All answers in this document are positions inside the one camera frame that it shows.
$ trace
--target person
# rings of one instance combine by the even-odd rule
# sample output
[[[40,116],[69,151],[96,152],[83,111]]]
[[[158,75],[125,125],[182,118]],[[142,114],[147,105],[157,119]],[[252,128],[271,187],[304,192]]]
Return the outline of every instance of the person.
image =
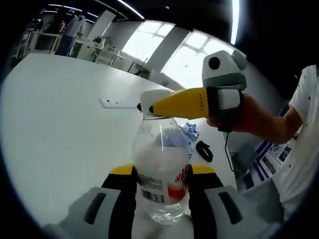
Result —
[[[290,217],[300,204],[319,162],[319,68],[308,66],[302,71],[299,84],[282,117],[271,115],[250,95],[244,95],[244,104],[234,131],[248,132],[265,141],[283,144],[302,126],[298,139],[272,180],[284,209],[284,218]],[[210,126],[222,122],[209,117]]]
[[[82,33],[85,27],[85,18],[84,15],[79,15],[74,17],[68,24],[67,30],[64,36],[61,39],[58,50],[55,55],[68,56],[74,42],[75,36],[80,32]]]

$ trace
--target white table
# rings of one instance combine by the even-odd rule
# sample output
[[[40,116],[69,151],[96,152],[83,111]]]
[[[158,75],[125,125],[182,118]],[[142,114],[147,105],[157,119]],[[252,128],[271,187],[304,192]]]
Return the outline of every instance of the white table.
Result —
[[[58,223],[113,168],[131,163],[142,114],[104,109],[98,99],[128,101],[158,88],[163,87],[109,66],[56,55],[30,54],[11,71],[2,88],[2,150],[17,193],[41,226]],[[210,165],[225,186],[236,188],[223,134],[203,119],[196,123],[199,140],[214,154]],[[206,163],[197,152],[192,160]],[[192,231],[187,220],[175,228],[190,224],[184,231]]]

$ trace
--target black ceiling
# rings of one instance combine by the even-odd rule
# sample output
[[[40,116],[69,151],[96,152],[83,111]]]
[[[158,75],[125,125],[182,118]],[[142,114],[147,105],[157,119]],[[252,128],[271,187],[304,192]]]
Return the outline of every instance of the black ceiling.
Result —
[[[104,10],[117,14],[116,20],[139,20],[136,14],[117,0],[52,0],[99,15]],[[177,26],[209,33],[230,42],[232,0],[124,0],[145,19],[167,21]],[[315,64],[319,29],[317,1],[240,0],[240,18],[236,48],[290,98],[301,70]]]

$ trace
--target window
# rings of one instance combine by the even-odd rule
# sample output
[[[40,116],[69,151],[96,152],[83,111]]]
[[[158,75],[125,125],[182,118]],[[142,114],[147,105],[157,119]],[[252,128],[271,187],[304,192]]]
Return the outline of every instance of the window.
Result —
[[[204,58],[220,50],[232,54],[234,49],[213,36],[193,31],[174,52],[161,72],[185,88],[202,87]]]
[[[145,21],[125,44],[123,52],[146,63],[173,27],[174,24],[166,22]]]

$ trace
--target bottle label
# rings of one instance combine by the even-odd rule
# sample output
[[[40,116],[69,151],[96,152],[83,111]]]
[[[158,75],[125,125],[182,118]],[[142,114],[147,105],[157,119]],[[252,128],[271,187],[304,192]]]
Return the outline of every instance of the bottle label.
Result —
[[[180,202],[187,191],[187,187],[184,184],[186,173],[187,165],[169,183],[166,180],[139,174],[138,183],[141,187],[142,196],[147,200],[160,204],[169,205]]]

